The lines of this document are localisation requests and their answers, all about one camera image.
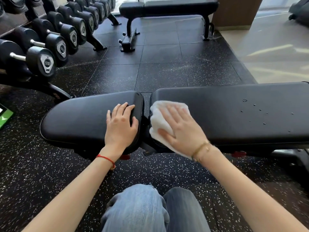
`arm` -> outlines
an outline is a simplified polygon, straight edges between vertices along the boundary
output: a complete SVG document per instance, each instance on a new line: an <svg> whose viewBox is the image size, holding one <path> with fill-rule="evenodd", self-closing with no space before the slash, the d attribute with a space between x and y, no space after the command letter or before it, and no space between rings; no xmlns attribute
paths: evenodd
<svg viewBox="0 0 309 232"><path fill-rule="evenodd" d="M138 121L133 117L132 127L129 117L134 105L118 104L112 113L107 112L105 147L101 156L113 162L119 159L128 147L138 129ZM22 232L74 232L86 212L112 163L104 158L96 158L66 188L64 188Z"/></svg>
<svg viewBox="0 0 309 232"><path fill-rule="evenodd" d="M201 127L184 110L161 109L174 136L159 130L173 148L206 167L227 191L254 232L308 232L292 214L239 171L218 148L211 145Z"/></svg>

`hand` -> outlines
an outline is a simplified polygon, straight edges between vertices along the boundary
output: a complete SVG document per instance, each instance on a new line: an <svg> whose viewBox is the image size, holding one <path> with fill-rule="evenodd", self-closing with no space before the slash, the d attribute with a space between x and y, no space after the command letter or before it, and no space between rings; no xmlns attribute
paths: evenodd
<svg viewBox="0 0 309 232"><path fill-rule="evenodd" d="M205 142L208 142L202 128L196 123L185 109L177 106L168 106L167 110L160 109L164 119L171 126L174 136L164 129L158 129L158 133L175 150L192 157L193 153Z"/></svg>
<svg viewBox="0 0 309 232"><path fill-rule="evenodd" d="M129 121L131 111L135 105L127 105L127 102L122 105L118 104L113 109L112 115L110 110L106 114L105 146L118 152L118 158L133 142L138 130L138 120L133 117L132 126L130 126Z"/></svg>

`black bench pad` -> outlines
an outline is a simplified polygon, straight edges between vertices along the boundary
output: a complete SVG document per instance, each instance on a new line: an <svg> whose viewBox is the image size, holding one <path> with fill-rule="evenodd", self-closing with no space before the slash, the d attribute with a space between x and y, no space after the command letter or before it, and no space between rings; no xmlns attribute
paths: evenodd
<svg viewBox="0 0 309 232"><path fill-rule="evenodd" d="M162 88L158 100L183 102L209 140L226 151L309 147L309 84Z"/></svg>
<svg viewBox="0 0 309 232"><path fill-rule="evenodd" d="M103 148L106 132L106 113L120 103L135 104L131 113L139 120L144 115L144 98L136 91L80 97L64 101L52 108L43 118L41 135L51 144L71 149ZM131 153L138 148L139 131L127 148Z"/></svg>
<svg viewBox="0 0 309 232"><path fill-rule="evenodd" d="M166 0L142 2L125 2L119 12L127 19L167 15L202 15L214 13L219 6L217 0Z"/></svg>

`green sign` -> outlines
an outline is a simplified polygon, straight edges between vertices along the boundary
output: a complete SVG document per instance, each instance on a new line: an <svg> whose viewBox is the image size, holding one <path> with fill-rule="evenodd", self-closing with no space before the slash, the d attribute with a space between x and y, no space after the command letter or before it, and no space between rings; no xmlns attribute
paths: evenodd
<svg viewBox="0 0 309 232"><path fill-rule="evenodd" d="M0 104L0 128L9 120L13 112Z"/></svg>

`gold bracelet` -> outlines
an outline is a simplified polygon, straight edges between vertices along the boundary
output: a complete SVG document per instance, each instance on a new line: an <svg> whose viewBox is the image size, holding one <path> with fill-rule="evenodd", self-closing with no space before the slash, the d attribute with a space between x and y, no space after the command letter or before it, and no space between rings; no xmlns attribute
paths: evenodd
<svg viewBox="0 0 309 232"><path fill-rule="evenodd" d="M205 147L206 145L208 145L208 144L210 144L210 142L209 142L209 141L205 141L203 144L201 144L201 145L195 150L195 152L193 152L192 159L193 159L194 161L197 161L196 158L194 158L194 156L195 156L196 154L198 154L198 153L200 152L200 150L202 150L202 148L204 148L204 147Z"/></svg>

